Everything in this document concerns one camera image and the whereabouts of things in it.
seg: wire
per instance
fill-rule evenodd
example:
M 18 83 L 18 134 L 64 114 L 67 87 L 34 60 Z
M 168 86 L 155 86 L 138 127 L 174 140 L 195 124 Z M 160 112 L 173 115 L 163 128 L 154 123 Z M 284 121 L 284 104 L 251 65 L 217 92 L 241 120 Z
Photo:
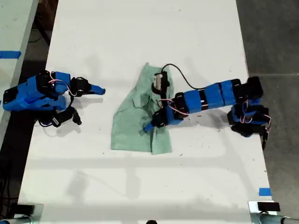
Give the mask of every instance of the wire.
M 39 40 L 41 40 L 41 38 L 42 38 L 42 37 L 40 37 L 40 38 L 38 38 L 38 39 L 36 39 L 36 40 L 34 40 L 34 41 L 28 41 L 28 43 L 35 43 L 35 42 L 38 42 Z
M 40 120 L 38 120 L 38 123 L 39 123 L 39 125 L 42 126 L 42 127 L 50 127 L 50 126 L 52 126 L 52 124 L 44 125 Z
M 168 102 L 172 102 L 172 103 L 174 103 L 174 101 L 173 101 L 172 99 L 159 99 L 158 102 L 159 102 L 159 101 L 168 101 Z M 189 115 L 188 113 L 184 113 L 184 112 L 179 111 L 178 109 L 176 109 L 176 108 L 170 106 L 169 104 L 168 104 L 168 106 L 169 106 L 172 110 L 174 110 L 174 111 L 176 111 L 176 112 L 178 112 L 178 113 L 181 113 L 181 114 L 183 114 L 183 115 L 187 115 L 187 116 Z
M 37 39 L 34 40 L 34 41 L 28 41 L 28 43 L 35 43 L 35 42 L 38 42 L 41 38 L 42 38 L 42 35 L 40 34 L 40 37 L 39 37 L 39 38 L 37 38 Z
M 49 83 L 54 83 L 54 82 L 62 82 L 62 83 L 64 83 L 66 86 L 67 86 L 67 88 L 68 88 L 68 90 L 69 90 L 69 92 L 70 92 L 70 94 L 72 95 L 72 96 L 76 96 L 77 94 L 73 94 L 72 92 L 71 92 L 71 88 L 69 87 L 69 85 L 66 83 L 66 82 L 64 82 L 64 81 L 62 81 L 62 80 L 60 80 L 60 79 L 53 79 L 53 77 L 52 77 L 52 73 L 53 72 L 51 72 L 50 73 L 50 78 L 51 78 L 51 81 L 49 81 Z
M 182 77 L 184 78 L 184 80 L 186 81 L 186 83 L 188 84 L 188 86 L 190 86 L 192 89 L 194 89 L 194 90 L 203 90 L 203 89 L 204 89 L 204 88 L 195 88 L 195 87 L 191 86 L 191 84 L 187 81 L 186 77 L 185 77 L 184 74 L 182 73 L 181 69 L 179 69 L 179 67 L 176 66 L 175 64 L 171 64 L 171 63 L 170 63 L 170 64 L 166 64 L 166 65 L 164 65 L 164 67 L 162 68 L 161 72 L 163 72 L 164 69 L 165 69 L 167 66 L 169 66 L 169 65 L 175 67 L 175 68 L 181 73 Z
M 188 113 L 184 113 L 184 112 L 181 112 L 181 111 L 179 111 L 178 109 L 175 109 L 175 108 L 173 108 L 172 106 L 170 106 L 170 105 L 168 105 L 171 109 L 173 109 L 174 111 L 176 111 L 176 112 L 179 112 L 179 113 L 181 113 L 181 114 L 183 114 L 183 115 L 189 115 Z
M 271 129 L 271 117 L 264 114 L 264 116 L 268 117 L 270 120 L 269 120 L 269 127 L 267 128 L 267 132 L 269 133 L 270 129 Z

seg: black cable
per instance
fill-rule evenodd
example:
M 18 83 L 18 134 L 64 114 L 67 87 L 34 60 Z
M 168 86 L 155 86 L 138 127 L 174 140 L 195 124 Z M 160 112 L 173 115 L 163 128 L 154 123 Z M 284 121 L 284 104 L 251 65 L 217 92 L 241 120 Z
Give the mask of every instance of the black cable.
M 171 64 L 171 63 L 170 64 L 166 64 L 166 65 L 164 65 L 164 67 L 162 68 L 161 71 L 163 71 L 169 65 L 175 67 L 181 73 L 182 77 L 184 78 L 184 80 L 186 81 L 186 83 L 188 84 L 188 86 L 190 86 L 192 89 L 194 89 L 194 90 L 203 90 L 204 89 L 204 88 L 195 88 L 195 87 L 191 86 L 191 84 L 187 81 L 186 77 L 182 73 L 181 69 L 179 69 L 179 67 L 176 66 L 175 64 Z
M 36 40 L 34 40 L 34 41 L 28 41 L 28 43 L 35 43 L 35 42 L 38 42 L 39 40 L 41 40 L 41 38 L 42 38 L 42 37 L 40 37 L 40 38 L 38 38 L 38 39 L 36 39 Z
M 42 36 L 40 35 L 39 38 L 37 38 L 37 39 L 34 40 L 34 41 L 28 41 L 28 43 L 35 43 L 35 42 L 38 42 L 41 38 L 42 38 Z

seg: green cloth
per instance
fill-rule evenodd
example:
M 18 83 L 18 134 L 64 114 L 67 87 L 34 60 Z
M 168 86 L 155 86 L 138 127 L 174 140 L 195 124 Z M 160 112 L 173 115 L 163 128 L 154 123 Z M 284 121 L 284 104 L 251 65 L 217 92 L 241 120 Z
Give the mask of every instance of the green cloth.
M 162 68 L 151 67 L 146 63 L 136 87 L 122 102 L 113 116 L 111 132 L 111 148 L 138 152 L 162 154 L 171 152 L 171 140 L 166 127 L 154 128 L 149 133 L 143 127 L 151 122 L 152 115 L 160 107 L 157 100 L 160 95 L 153 93 L 151 85 L 154 74 Z M 167 88 L 167 98 L 173 98 L 173 81 L 168 70 L 167 77 L 170 86 Z

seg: dark floor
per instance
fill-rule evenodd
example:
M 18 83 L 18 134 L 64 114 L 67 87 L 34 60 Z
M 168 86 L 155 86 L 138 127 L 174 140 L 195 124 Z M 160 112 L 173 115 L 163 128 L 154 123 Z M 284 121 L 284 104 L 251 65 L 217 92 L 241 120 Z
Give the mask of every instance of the dark floor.
M 250 74 L 299 73 L 299 1 L 236 0 Z
M 264 152 L 273 199 L 283 215 L 299 217 L 299 0 L 236 1 L 249 74 L 261 78 L 273 120 Z M 48 50 L 43 39 L 29 43 L 22 75 L 44 68 Z

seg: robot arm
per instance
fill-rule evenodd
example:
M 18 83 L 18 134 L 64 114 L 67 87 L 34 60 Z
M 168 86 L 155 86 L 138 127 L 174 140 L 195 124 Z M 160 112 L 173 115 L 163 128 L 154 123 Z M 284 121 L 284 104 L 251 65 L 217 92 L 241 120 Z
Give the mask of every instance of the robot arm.
M 69 91 L 71 103 L 66 107 L 62 96 Z M 59 127 L 63 122 L 73 118 L 80 125 L 81 120 L 75 108 L 71 107 L 74 97 L 87 94 L 105 94 L 105 89 L 89 84 L 82 77 L 72 78 L 62 72 L 42 71 L 27 82 L 8 89 L 3 96 L 3 109 L 7 111 L 30 110 L 37 114 L 42 126 Z
M 228 113 L 232 130 L 244 137 L 258 133 L 266 141 L 270 127 L 262 125 L 269 123 L 270 126 L 271 118 L 268 108 L 259 105 L 262 95 L 258 77 L 250 77 L 244 84 L 239 79 L 233 79 L 201 89 L 179 92 L 173 99 L 163 99 L 161 95 L 163 107 L 154 113 L 152 121 L 144 127 L 144 131 L 179 124 L 191 113 L 232 105 Z

